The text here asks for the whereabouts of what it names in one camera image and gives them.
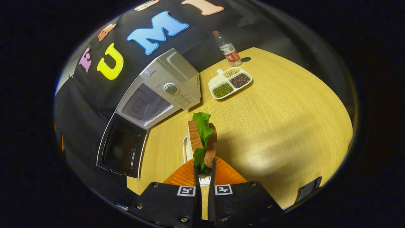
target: lettuce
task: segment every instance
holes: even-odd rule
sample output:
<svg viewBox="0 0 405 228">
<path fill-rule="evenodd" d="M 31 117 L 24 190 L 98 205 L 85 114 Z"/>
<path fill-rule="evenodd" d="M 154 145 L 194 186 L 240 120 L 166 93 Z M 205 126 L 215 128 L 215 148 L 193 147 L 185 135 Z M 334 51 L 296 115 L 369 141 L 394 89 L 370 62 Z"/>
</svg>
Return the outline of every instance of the lettuce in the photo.
<svg viewBox="0 0 405 228">
<path fill-rule="evenodd" d="M 205 176 L 211 176 L 211 172 L 204 165 L 204 157 L 208 146 L 208 139 L 211 137 L 213 132 L 212 128 L 208 127 L 209 117 L 211 117 L 210 114 L 197 112 L 193 113 L 193 118 L 191 119 L 192 121 L 197 122 L 198 131 L 200 132 L 200 138 L 203 146 L 203 148 L 197 148 L 196 151 L 194 151 L 194 165 L 196 165 L 198 168 L 198 174 L 203 174 Z"/>
</svg>

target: microwave dial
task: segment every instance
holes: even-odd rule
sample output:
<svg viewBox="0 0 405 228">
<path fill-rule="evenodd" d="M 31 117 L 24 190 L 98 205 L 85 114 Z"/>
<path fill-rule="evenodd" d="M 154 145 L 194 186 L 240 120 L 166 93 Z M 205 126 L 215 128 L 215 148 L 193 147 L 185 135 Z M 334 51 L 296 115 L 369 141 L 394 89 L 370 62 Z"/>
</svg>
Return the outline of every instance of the microwave dial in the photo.
<svg viewBox="0 0 405 228">
<path fill-rule="evenodd" d="M 177 93 L 177 87 L 173 83 L 167 83 L 164 85 L 163 90 L 171 95 L 174 95 Z"/>
</svg>

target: red bottle label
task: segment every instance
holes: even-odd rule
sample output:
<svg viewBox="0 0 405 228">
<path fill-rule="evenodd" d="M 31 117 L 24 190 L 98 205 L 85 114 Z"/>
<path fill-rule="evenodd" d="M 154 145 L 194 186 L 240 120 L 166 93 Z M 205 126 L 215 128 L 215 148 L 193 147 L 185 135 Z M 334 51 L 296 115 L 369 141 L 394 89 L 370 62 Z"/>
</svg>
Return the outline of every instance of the red bottle label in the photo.
<svg viewBox="0 0 405 228">
<path fill-rule="evenodd" d="M 237 51 L 231 52 L 231 53 L 225 55 L 225 57 L 229 62 L 235 62 L 240 59 Z"/>
</svg>

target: black cloth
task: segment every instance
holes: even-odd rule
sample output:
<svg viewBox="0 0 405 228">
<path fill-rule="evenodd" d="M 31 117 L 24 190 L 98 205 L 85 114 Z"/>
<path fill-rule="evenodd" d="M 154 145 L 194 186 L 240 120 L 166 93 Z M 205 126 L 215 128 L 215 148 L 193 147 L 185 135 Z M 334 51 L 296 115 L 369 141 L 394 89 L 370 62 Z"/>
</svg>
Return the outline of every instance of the black cloth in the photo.
<svg viewBox="0 0 405 228">
<path fill-rule="evenodd" d="M 126 177 L 96 167 L 96 158 L 101 137 L 120 99 L 139 73 L 171 48 L 179 51 L 199 72 L 223 60 L 211 33 L 214 30 L 228 36 L 239 52 L 258 47 L 297 63 L 330 86 L 347 107 L 353 103 L 347 96 L 350 90 L 347 82 L 342 81 L 347 78 L 342 63 L 311 30 L 302 28 L 298 21 L 277 9 L 262 9 L 256 1 L 210 2 L 223 6 L 224 10 L 203 16 L 192 5 L 172 1 L 160 1 L 142 11 L 129 9 L 105 25 L 117 24 L 102 41 L 97 35 L 105 26 L 92 34 L 93 38 L 85 47 L 90 48 L 89 71 L 86 73 L 77 64 L 74 75 L 55 95 L 54 120 L 57 133 L 64 137 L 68 164 L 88 187 L 112 203 L 125 203 L 122 200 L 127 194 Z M 152 28 L 152 17 L 163 11 L 189 27 L 174 36 L 168 36 L 165 31 L 166 41 L 152 41 L 159 43 L 159 47 L 145 55 L 143 47 L 126 38 L 135 29 Z M 124 59 L 124 67 L 114 80 L 96 70 L 103 57 L 107 65 L 115 65 L 115 61 L 104 54 L 111 43 Z"/>
</svg>

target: microwave door window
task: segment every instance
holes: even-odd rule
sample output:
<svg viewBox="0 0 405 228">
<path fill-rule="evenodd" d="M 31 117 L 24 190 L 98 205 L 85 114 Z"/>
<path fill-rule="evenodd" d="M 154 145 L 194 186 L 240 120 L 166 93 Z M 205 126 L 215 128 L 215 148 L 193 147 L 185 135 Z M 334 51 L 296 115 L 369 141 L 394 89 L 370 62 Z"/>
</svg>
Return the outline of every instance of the microwave door window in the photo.
<svg viewBox="0 0 405 228">
<path fill-rule="evenodd" d="M 141 84 L 132 94 L 122 110 L 125 115 L 138 120 L 143 126 L 173 107 L 163 97 L 145 84 Z"/>
<path fill-rule="evenodd" d="M 131 170 L 136 151 L 138 133 L 116 124 L 109 142 L 104 162 L 113 168 Z"/>
</svg>

